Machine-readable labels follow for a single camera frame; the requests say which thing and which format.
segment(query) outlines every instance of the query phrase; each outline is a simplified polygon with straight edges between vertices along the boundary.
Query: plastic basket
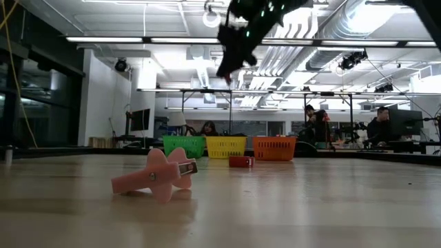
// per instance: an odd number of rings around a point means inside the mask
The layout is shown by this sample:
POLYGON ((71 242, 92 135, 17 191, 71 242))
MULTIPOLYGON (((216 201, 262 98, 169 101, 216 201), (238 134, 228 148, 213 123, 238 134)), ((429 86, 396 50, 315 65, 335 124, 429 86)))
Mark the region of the plastic basket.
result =
POLYGON ((260 161, 290 161, 297 137, 254 137, 254 158, 260 161))
POLYGON ((188 158, 200 158, 204 154, 205 137, 202 136, 163 136, 164 153, 168 156, 174 149, 182 147, 188 158))
POLYGON ((208 156, 210 158, 229 158, 230 156, 243 156, 247 137, 206 137, 208 156))

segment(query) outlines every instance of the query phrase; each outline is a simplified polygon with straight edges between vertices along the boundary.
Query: man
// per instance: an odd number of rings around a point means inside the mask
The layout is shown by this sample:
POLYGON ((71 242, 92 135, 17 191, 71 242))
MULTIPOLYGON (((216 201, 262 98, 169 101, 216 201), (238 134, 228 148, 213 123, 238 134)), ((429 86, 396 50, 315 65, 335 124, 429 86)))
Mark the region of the man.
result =
POLYGON ((367 138, 373 145, 385 146, 392 140, 390 133, 389 109, 380 107, 377 110, 377 117, 367 126, 367 138))
POLYGON ((314 130, 314 139, 316 142, 330 142, 331 132, 328 125, 328 114, 324 110, 317 112, 311 105, 307 105, 305 113, 309 117, 307 126, 314 130))

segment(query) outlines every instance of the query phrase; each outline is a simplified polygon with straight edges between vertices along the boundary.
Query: yellow cable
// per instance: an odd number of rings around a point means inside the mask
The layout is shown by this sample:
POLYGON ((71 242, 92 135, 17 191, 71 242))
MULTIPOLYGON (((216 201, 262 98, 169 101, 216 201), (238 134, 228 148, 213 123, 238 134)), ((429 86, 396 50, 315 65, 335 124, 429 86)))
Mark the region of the yellow cable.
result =
POLYGON ((28 126, 29 133, 30 133, 30 135, 32 137, 32 140, 34 141, 35 148, 38 148, 37 142, 35 141, 34 134, 32 133, 32 130, 31 130, 30 125, 29 125, 28 116, 26 115, 26 111, 25 111, 25 106, 23 105, 23 102, 21 101, 21 90, 20 90, 19 80, 17 79, 17 73, 15 72, 14 57, 12 55, 11 40, 10 40, 10 37, 9 37, 8 18, 12 14, 12 11, 14 10, 16 5, 17 5, 17 2, 15 2, 14 6, 12 7, 11 11, 9 12, 9 14, 6 15, 6 7, 5 7, 5 4, 4 4, 4 1, 3 1, 3 4, 2 4, 2 6, 3 6, 3 15, 6 18, 3 21, 4 24, 2 23, 0 25, 0 30, 3 27, 3 25, 6 27, 6 39, 8 40, 8 49, 9 49, 9 55, 10 55, 10 58, 11 58, 11 66, 12 66, 12 72, 14 74, 15 85, 17 87, 17 95, 18 95, 19 100, 20 100, 20 106, 21 106, 21 109, 23 110, 23 115, 25 117, 25 121, 26 121, 26 125, 28 126))
MULTIPOLYGON (((6 24, 6 21, 8 21, 9 17, 11 16, 12 12, 14 12, 15 7, 17 6, 19 2, 15 1, 14 5, 12 6, 11 10, 9 11, 8 14, 6 14, 6 12, 3 12, 3 15, 5 17, 5 19, 0 23, 0 30, 3 28, 3 26, 6 24)), ((4 6, 5 5, 5 0, 3 0, 1 2, 1 4, 4 6)))

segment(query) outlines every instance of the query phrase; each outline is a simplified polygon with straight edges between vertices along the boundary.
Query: person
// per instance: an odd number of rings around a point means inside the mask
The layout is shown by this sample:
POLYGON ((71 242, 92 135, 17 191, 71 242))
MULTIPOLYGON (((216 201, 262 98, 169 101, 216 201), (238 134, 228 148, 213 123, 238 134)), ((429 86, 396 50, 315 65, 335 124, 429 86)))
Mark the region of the person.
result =
POLYGON ((309 120, 307 127, 314 130, 314 139, 317 143, 328 143, 331 141, 331 131, 329 129, 329 117, 324 110, 315 111, 314 107, 307 105, 305 113, 309 120))
POLYGON ((367 126, 367 138, 370 143, 377 146, 385 146, 391 140, 391 128, 389 124, 389 109, 379 107, 377 117, 367 126))
POLYGON ((203 136, 219 136, 216 132, 216 126, 214 122, 207 121, 204 126, 202 126, 201 135, 203 136))

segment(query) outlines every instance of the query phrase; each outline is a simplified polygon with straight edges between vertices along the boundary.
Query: pink plastic clip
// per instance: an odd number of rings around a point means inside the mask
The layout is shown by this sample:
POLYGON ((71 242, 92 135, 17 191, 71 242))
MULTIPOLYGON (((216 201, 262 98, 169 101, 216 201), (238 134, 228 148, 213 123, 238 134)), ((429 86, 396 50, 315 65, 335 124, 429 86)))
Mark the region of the pink plastic clip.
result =
POLYGON ((145 169, 112 179, 113 193, 150 188, 159 203, 168 203, 172 198, 172 185, 188 189, 192 185, 190 174, 197 172, 196 161, 187 159, 183 149, 182 155, 181 149, 174 150, 169 161, 161 150, 152 149, 145 169))

